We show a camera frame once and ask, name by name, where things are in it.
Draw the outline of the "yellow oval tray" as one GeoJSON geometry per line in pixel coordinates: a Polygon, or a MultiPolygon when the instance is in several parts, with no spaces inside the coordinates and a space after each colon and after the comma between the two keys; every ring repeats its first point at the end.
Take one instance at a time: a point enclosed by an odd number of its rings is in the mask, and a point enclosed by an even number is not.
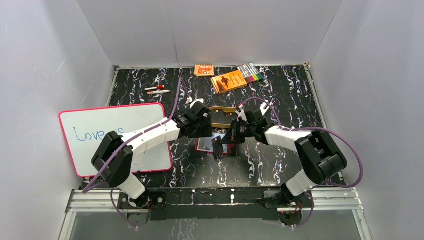
{"type": "Polygon", "coordinates": [[[216,129],[230,129],[234,119],[238,117],[235,107],[212,106],[211,126],[216,129]]]}

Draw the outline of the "red card holder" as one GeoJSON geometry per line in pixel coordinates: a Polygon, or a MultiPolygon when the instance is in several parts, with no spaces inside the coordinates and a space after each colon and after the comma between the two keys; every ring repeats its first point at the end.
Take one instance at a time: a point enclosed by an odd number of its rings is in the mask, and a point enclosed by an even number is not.
{"type": "MultiPolygon", "coordinates": [[[[196,140],[195,150],[197,152],[204,152],[204,153],[211,153],[212,154],[214,152],[212,140],[217,138],[218,136],[223,138],[225,135],[214,132],[213,136],[211,136],[211,137],[198,138],[196,140]]],[[[223,155],[229,155],[230,149],[233,148],[235,145],[234,144],[223,144],[222,146],[223,146],[223,155]]]]}

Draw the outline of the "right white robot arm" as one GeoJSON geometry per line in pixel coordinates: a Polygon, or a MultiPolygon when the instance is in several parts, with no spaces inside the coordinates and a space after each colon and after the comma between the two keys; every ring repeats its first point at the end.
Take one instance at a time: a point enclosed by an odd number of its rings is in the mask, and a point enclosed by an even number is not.
{"type": "Polygon", "coordinates": [[[238,145],[247,138],[255,138],[262,144],[282,147],[298,155],[302,169],[281,187],[282,202],[288,207],[295,207],[302,194],[337,175],[348,165],[329,133],[322,130],[284,130],[269,123],[260,109],[240,111],[239,117],[231,122],[230,129],[218,142],[221,145],[238,145]]]}

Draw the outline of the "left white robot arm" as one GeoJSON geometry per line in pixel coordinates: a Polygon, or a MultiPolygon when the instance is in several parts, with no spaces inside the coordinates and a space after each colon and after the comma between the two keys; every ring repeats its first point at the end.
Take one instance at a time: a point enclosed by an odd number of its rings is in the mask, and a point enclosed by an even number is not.
{"type": "Polygon", "coordinates": [[[132,173],[133,159],[164,143],[186,137],[189,139],[211,137],[211,109],[201,101],[192,103],[182,113],[173,112],[152,126],[119,135],[106,134],[91,164],[97,170],[95,178],[102,177],[110,188],[118,188],[130,197],[137,208],[149,203],[148,189],[132,173]]]}

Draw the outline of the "small orange card box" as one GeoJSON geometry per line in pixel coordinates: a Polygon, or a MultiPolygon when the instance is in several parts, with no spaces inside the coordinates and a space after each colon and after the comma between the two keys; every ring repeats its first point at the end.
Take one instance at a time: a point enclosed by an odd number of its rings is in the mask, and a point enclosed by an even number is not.
{"type": "Polygon", "coordinates": [[[210,64],[197,64],[194,68],[194,75],[198,77],[210,77],[214,74],[214,66],[210,64]]]}

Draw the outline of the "orange white marker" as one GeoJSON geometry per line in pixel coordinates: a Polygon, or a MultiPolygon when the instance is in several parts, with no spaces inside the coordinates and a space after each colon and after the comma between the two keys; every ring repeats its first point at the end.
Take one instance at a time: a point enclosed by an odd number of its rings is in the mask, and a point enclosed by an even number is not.
{"type": "Polygon", "coordinates": [[[157,95],[157,94],[167,94],[170,93],[170,90],[155,90],[147,92],[148,95],[157,95]]]}

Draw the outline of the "orange book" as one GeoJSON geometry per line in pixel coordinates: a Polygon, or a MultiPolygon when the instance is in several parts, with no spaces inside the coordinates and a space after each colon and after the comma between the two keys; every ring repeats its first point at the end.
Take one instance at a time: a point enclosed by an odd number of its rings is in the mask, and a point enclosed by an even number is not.
{"type": "Polygon", "coordinates": [[[240,70],[214,76],[211,78],[211,82],[218,95],[245,87],[248,84],[240,70]]]}

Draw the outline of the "coloured marker set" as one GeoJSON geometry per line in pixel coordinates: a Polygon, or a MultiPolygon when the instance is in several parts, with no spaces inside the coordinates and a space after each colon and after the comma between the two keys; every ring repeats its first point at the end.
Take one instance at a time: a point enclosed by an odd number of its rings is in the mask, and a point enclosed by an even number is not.
{"type": "Polygon", "coordinates": [[[239,65],[237,66],[237,69],[242,73],[248,84],[265,80],[265,77],[259,72],[252,62],[239,65]]]}

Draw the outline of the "pink framed whiteboard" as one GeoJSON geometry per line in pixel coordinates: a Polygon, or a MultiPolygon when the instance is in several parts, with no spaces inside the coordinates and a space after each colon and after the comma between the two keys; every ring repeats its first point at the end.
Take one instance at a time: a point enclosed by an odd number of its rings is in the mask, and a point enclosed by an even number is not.
{"type": "MultiPolygon", "coordinates": [[[[59,114],[63,134],[79,177],[93,177],[98,171],[92,158],[109,132],[132,134],[164,119],[161,103],[133,104],[63,111],[59,114]]],[[[133,173],[168,171],[173,167],[170,144],[157,145],[146,152],[134,150],[133,173]]]]}

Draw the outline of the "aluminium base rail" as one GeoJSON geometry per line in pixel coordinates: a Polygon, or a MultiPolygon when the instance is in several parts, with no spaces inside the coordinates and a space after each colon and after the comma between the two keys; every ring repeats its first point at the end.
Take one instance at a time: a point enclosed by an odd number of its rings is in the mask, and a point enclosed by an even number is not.
{"type": "Polygon", "coordinates": [[[146,202],[136,206],[120,190],[74,190],[66,214],[117,214],[130,227],[180,219],[261,219],[296,226],[320,211],[350,211],[358,225],[365,222],[355,188],[318,187],[287,203],[282,195],[277,187],[152,188],[146,202]]]}

